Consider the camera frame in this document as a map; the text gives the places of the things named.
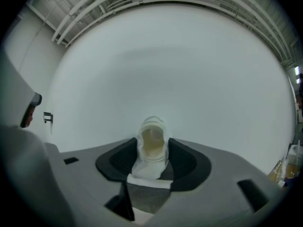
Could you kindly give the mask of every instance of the white wall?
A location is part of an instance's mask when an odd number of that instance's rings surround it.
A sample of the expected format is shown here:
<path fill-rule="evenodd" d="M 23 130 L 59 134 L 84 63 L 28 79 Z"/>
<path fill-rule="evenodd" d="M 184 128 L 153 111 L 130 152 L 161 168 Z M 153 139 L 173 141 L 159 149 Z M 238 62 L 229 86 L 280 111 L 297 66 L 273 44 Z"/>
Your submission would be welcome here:
<path fill-rule="evenodd" d="M 132 10 L 65 54 L 48 139 L 60 151 L 130 138 L 152 115 L 176 139 L 234 152 L 268 174 L 294 131 L 288 78 L 250 31 L 189 6 Z"/>
<path fill-rule="evenodd" d="M 51 42 L 54 31 L 46 24 L 43 26 L 43 21 L 29 8 L 24 7 L 20 15 L 22 20 L 8 35 L 4 49 L 25 82 L 43 97 L 26 129 L 45 141 L 43 112 L 53 75 L 66 49 Z"/>

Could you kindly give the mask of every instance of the fluorescent light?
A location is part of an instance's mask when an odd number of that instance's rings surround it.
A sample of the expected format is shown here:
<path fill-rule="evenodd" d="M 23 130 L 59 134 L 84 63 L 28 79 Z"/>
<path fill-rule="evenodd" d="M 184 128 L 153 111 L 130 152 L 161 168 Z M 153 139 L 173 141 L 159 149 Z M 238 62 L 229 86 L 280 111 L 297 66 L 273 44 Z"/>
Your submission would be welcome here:
<path fill-rule="evenodd" d="M 300 72 L 299 72 L 299 67 L 298 67 L 298 66 L 296 66 L 296 67 L 294 68 L 294 71 L 295 71 L 295 74 L 296 74 L 296 75 L 299 75 Z"/>

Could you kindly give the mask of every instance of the white backdrop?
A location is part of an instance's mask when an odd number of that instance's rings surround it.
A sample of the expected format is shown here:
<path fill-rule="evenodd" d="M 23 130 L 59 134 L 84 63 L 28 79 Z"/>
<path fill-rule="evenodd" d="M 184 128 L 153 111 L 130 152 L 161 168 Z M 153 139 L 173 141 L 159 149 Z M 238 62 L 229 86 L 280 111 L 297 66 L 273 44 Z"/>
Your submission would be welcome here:
<path fill-rule="evenodd" d="M 48 139 L 60 151 L 130 138 L 148 116 L 174 138 L 234 152 L 268 174 L 294 132 L 292 92 L 272 52 L 216 13 L 164 5 L 100 24 L 53 80 Z"/>

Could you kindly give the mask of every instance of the ceiling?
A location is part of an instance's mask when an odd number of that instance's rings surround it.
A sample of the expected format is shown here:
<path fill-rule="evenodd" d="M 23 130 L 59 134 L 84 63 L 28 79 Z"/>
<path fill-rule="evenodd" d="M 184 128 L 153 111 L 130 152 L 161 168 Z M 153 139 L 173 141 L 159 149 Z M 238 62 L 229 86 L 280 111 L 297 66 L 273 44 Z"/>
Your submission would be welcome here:
<path fill-rule="evenodd" d="M 302 43 L 276 0 L 29 0 L 27 5 L 54 30 L 54 43 L 68 47 L 119 12 L 163 2 L 197 5 L 241 23 L 271 49 L 297 90 L 293 68 L 303 65 Z"/>

